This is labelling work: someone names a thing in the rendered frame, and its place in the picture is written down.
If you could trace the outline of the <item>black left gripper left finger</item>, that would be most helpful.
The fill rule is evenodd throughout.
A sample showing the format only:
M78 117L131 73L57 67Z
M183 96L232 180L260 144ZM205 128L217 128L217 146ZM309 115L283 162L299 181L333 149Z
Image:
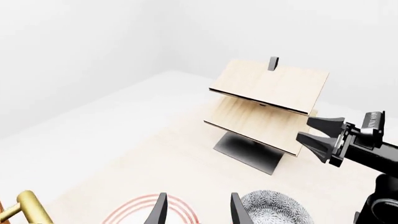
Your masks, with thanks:
M167 210L167 194L162 192L159 194L159 197L144 224L165 224L167 219Z

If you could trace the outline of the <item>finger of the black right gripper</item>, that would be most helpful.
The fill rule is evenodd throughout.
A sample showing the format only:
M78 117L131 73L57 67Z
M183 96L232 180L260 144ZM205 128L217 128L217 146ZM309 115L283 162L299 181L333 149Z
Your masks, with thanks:
M337 138L323 138L312 134L299 132L296 137L301 145L309 149L324 164L331 158L337 143Z
M341 134L344 124L344 117L339 118L320 118L308 117L307 125L314 128L330 138L337 138Z

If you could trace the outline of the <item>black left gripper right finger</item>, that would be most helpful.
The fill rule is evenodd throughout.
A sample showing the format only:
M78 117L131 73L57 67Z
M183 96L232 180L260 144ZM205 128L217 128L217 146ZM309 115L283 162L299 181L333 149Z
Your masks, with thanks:
M230 210L233 224L254 224L236 192L231 194Z

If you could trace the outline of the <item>white plate with red rings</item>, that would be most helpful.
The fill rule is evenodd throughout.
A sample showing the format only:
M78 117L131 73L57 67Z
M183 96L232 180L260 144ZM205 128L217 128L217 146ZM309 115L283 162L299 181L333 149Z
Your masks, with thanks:
M144 224L158 197L159 194L149 194L131 199L111 212L102 224ZM168 195L167 201L165 224L200 224L199 217L188 203L173 195Z

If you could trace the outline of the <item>black-and-white patterned bowl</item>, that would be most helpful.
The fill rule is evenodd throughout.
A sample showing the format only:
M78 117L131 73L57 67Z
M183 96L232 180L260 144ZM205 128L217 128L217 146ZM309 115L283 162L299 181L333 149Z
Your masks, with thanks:
M315 224L298 201L271 190L257 190L241 197L253 224Z

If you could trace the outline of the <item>two-tier wooden rack, black base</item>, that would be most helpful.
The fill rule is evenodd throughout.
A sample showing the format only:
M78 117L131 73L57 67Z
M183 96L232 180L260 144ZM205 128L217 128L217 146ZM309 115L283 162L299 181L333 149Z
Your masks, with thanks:
M309 132L307 119L329 76L312 68L233 60L209 90L222 97L204 122L225 131L214 149L272 175L281 158L298 156L299 132Z

